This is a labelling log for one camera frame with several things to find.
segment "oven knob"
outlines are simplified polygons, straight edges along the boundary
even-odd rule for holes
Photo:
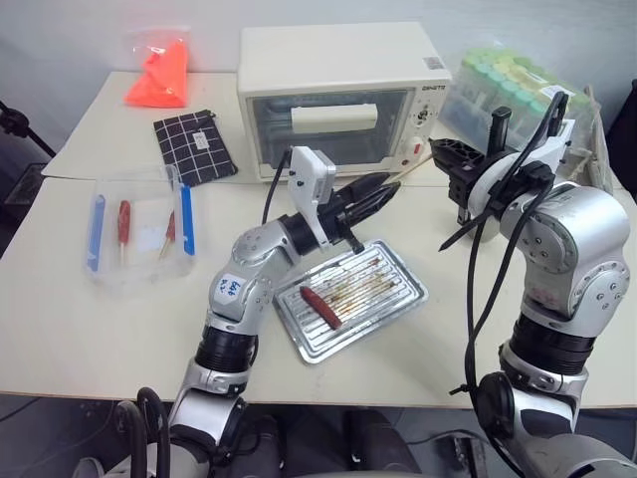
[[[411,139],[407,141],[407,146],[405,150],[406,159],[416,160],[420,157],[423,150],[425,148],[425,141],[422,140],[422,137],[413,136]]]

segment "sticker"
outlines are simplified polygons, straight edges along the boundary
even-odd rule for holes
[[[423,58],[423,61],[429,70],[442,70],[445,68],[438,57],[425,57]]]
[[[538,75],[536,75],[535,73],[531,73],[528,70],[525,70],[525,75],[527,75],[529,78],[531,78],[532,80],[534,80],[536,83],[540,83],[540,84],[544,84],[544,83],[548,83],[547,80],[545,80],[542,77],[539,77]]]
[[[197,149],[208,149],[208,138],[205,132],[193,132],[192,138],[195,140]]]
[[[576,95],[576,93],[572,92],[571,90],[567,90],[560,85],[551,85],[550,87],[544,87],[539,91],[544,95],[547,95],[550,99],[553,99],[557,92],[564,92],[570,97],[574,97]]]
[[[236,301],[245,283],[246,280],[241,277],[233,274],[224,274],[215,288],[214,300],[224,306]]]

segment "clear plastic box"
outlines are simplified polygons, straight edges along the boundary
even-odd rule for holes
[[[130,204],[128,242],[121,251],[119,207]],[[174,211],[175,240],[161,254]],[[194,262],[190,188],[174,166],[158,166],[96,181],[91,204],[86,270],[98,283],[136,289],[166,277],[184,276]]]
[[[569,95],[565,117],[575,120],[572,146],[589,148],[593,106],[588,96],[510,49],[469,50],[439,119],[486,152],[491,112],[509,107],[507,144],[522,149],[558,91]]]

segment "toaster oven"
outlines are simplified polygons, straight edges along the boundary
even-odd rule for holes
[[[291,145],[322,151],[339,175],[409,167],[451,82],[415,22],[246,28],[237,77],[262,180]]]

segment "robotic arm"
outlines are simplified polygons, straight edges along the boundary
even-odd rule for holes
[[[622,247],[629,222],[605,192],[553,182],[574,123],[563,119],[566,97],[553,102],[556,114],[542,144],[507,182],[521,156],[505,145],[508,109],[494,112],[487,155],[458,141],[432,141],[436,164],[450,176],[459,222],[471,226],[471,217],[493,214],[527,262],[521,314],[499,350],[502,371],[467,391],[481,426],[517,462],[519,474],[635,477],[637,466],[626,457],[574,433],[586,359],[628,288]],[[525,214],[543,187],[545,198]]]
[[[400,186],[383,185],[387,173],[372,173],[334,192],[335,166],[322,152],[296,146],[282,160],[291,162],[288,188],[299,212],[245,232],[212,281],[202,340],[168,419],[170,450],[164,453],[170,456],[172,476],[204,478],[211,466],[232,458],[246,408],[240,394],[280,280],[314,249],[344,239],[361,252],[351,227],[380,210]],[[144,466],[132,456],[106,477],[134,477],[140,468],[164,478],[157,474],[154,444],[139,454]]]

